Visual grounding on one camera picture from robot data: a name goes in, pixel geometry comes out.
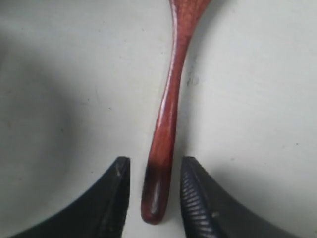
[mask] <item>wooden spoon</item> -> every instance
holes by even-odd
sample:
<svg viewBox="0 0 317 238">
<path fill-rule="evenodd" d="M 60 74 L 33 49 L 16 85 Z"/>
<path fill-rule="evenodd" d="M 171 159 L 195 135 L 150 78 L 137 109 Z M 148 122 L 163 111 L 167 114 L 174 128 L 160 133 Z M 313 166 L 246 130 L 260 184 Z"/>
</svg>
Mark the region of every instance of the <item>wooden spoon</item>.
<svg viewBox="0 0 317 238">
<path fill-rule="evenodd" d="M 158 224 L 164 217 L 172 170 L 178 95 L 184 61 L 198 20 L 211 0 L 169 0 L 173 47 L 168 78 L 158 113 L 143 186 L 141 215 Z"/>
</svg>

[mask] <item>spoon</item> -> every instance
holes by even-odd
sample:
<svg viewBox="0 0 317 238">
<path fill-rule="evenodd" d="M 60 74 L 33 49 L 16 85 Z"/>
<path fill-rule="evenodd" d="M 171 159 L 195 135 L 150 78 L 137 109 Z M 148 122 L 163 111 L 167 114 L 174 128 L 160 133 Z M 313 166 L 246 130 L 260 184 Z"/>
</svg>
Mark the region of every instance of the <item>spoon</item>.
<svg viewBox="0 0 317 238">
<path fill-rule="evenodd" d="M 148 158 L 141 201 L 142 219 L 149 224 L 160 223 L 166 211 L 181 74 L 195 27 L 210 1 L 169 0 L 173 23 L 172 55 Z"/>
</svg>

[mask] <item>black object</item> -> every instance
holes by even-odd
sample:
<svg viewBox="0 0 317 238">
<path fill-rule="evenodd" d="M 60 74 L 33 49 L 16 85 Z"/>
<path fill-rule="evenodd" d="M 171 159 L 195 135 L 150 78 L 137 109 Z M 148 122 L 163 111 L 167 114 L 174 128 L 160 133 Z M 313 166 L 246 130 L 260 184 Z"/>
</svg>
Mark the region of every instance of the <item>black object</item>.
<svg viewBox="0 0 317 238">
<path fill-rule="evenodd" d="M 130 159 L 118 157 L 78 200 L 12 238 L 119 238 L 130 196 Z"/>
<path fill-rule="evenodd" d="M 193 157 L 184 157 L 180 202 L 187 238 L 295 238 L 232 198 Z"/>
</svg>

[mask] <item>white surface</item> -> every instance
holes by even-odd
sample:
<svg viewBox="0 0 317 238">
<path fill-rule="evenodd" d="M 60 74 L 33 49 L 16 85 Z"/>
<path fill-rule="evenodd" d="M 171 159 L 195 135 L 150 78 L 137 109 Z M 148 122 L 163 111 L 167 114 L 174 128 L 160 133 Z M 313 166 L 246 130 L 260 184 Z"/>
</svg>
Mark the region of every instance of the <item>white surface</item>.
<svg viewBox="0 0 317 238">
<path fill-rule="evenodd" d="M 178 168 L 196 156 L 247 207 L 317 237 L 317 1 L 213 0 L 182 83 L 165 221 L 140 216 L 171 51 L 167 0 L 0 2 L 0 237 L 132 158 L 123 237 L 184 237 Z"/>
</svg>

